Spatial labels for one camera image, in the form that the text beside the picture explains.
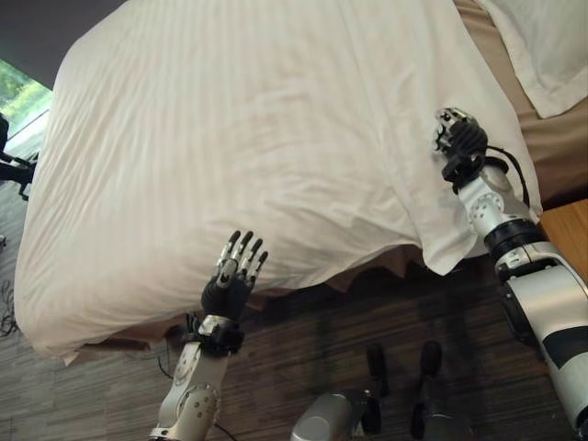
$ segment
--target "greenery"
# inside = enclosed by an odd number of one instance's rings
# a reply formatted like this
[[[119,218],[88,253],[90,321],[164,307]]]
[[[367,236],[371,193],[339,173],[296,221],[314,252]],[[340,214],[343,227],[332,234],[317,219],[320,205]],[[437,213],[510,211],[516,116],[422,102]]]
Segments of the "greenery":
[[[51,90],[0,60],[0,113],[10,123],[9,136],[49,108]]]

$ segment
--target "wooden nightstand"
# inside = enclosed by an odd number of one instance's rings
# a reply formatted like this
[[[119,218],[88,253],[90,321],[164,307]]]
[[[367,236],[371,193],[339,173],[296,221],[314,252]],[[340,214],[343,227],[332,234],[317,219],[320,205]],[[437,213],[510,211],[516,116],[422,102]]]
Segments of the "wooden nightstand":
[[[588,199],[550,209],[541,216],[549,239],[588,280]]]

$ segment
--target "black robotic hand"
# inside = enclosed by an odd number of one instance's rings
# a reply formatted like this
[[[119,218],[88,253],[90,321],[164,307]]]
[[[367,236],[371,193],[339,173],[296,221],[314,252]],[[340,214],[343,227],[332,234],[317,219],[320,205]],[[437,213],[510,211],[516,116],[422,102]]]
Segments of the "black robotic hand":
[[[200,299],[207,315],[225,317],[234,322],[239,319],[268,256],[267,251],[261,253],[251,270],[263,241],[257,239],[247,253],[254,234],[247,232],[239,245],[235,246],[240,236],[241,232],[234,232],[222,249],[212,279]]]

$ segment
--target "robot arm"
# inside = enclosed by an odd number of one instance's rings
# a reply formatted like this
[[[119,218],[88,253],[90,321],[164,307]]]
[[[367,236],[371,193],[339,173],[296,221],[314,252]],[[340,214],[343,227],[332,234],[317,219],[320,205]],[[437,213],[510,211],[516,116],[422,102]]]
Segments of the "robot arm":
[[[588,288],[515,198],[506,163],[486,157],[488,138],[477,121],[454,107],[436,117],[443,177],[495,262],[511,330],[538,345],[571,426],[588,439]]]
[[[235,354],[243,342],[237,320],[267,259],[267,252],[263,252],[250,272],[262,240],[258,239],[243,257],[253,233],[248,232],[235,248],[240,235],[235,232],[223,248],[202,293],[207,314],[202,324],[197,326],[196,316],[189,314],[188,342],[175,368],[172,388],[159,410],[157,427],[149,436],[152,441],[204,441],[219,417],[221,383],[229,355]]]

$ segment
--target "white duvet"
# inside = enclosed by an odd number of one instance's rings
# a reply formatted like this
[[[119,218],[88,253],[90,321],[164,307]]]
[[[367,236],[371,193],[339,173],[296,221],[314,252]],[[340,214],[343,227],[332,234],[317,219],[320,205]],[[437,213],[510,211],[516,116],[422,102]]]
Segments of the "white duvet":
[[[431,152],[446,106],[517,156],[539,211],[516,115],[450,0],[127,2],[55,83],[20,328],[67,357],[195,307],[235,229],[266,240],[259,288],[401,243],[446,273],[475,242]]]

